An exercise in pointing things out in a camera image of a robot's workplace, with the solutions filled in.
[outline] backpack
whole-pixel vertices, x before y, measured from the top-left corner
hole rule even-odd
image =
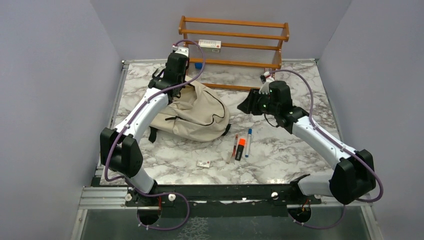
[[[150,124],[149,141],[156,140],[157,130],[208,142],[230,130],[230,111],[215,91],[192,81],[181,89],[179,98],[160,111]]]

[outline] highlighter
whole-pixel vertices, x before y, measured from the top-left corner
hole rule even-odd
[[[245,148],[246,139],[240,138],[240,141],[238,142],[237,152],[235,153],[235,160],[240,161],[242,159],[243,155],[243,149]]]

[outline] wooden rack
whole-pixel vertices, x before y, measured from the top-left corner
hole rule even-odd
[[[252,34],[240,32],[225,32],[225,31],[206,31],[206,30],[192,30],[186,28],[186,23],[204,23],[204,24],[223,24],[223,25],[239,25],[239,26],[252,26],[252,27],[267,27],[281,29],[281,35],[265,35],[265,34]],[[183,35],[184,39],[188,39],[188,34],[196,35],[213,35],[225,37],[239,37],[239,38],[253,38],[253,39],[267,39],[278,40],[277,46],[255,45],[255,44],[240,44],[240,43],[227,43],[221,42],[222,48],[242,48],[242,49],[257,49],[257,50],[272,50],[275,51],[272,62],[250,62],[250,61],[233,61],[233,60],[220,60],[220,59],[206,59],[207,64],[238,66],[238,67],[254,67],[254,68],[270,68],[272,70],[280,69],[282,64],[281,50],[283,42],[289,41],[289,24],[286,23],[272,23],[272,22],[255,22],[255,21],[237,21],[237,20],[224,20],[224,19],[211,19],[211,18],[197,18],[197,17],[181,17],[179,22],[178,33]],[[184,42],[184,47],[187,47],[191,42]],[[192,63],[201,63],[201,58],[190,58]],[[250,87],[236,86],[236,85],[223,85],[206,83],[210,88],[233,89],[240,91],[249,91]]]

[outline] blue object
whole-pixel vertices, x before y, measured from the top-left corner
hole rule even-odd
[[[202,68],[202,63],[201,63],[201,62],[196,62],[196,63],[194,64],[194,67],[195,67],[196,69],[201,69],[201,68]]]

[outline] white marble surface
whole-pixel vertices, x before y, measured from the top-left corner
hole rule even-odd
[[[144,95],[147,84],[159,63],[131,64],[123,87],[122,98],[116,122],[119,123],[130,113]],[[338,136],[326,93],[314,62],[283,63],[303,75],[314,94],[314,119],[331,134]],[[196,74],[194,67],[189,75]],[[206,66],[200,82],[260,86],[258,68],[236,68]],[[293,104],[309,110],[310,97],[305,84],[297,76],[277,73],[276,80],[284,80],[291,88]],[[231,129],[226,136],[211,142],[196,142],[159,131],[155,143],[144,138],[140,141],[144,157],[143,167],[159,184],[284,184],[304,174],[329,173],[329,165],[309,145],[283,128],[268,125],[263,116],[246,115],[237,109],[248,95],[245,91],[215,90],[228,106]],[[233,149],[235,134],[242,137],[252,128],[250,156],[241,161],[226,163]],[[197,160],[211,161],[210,168],[197,166]],[[116,176],[109,171],[109,176]],[[102,176],[101,185],[122,185],[122,180],[106,182]]]

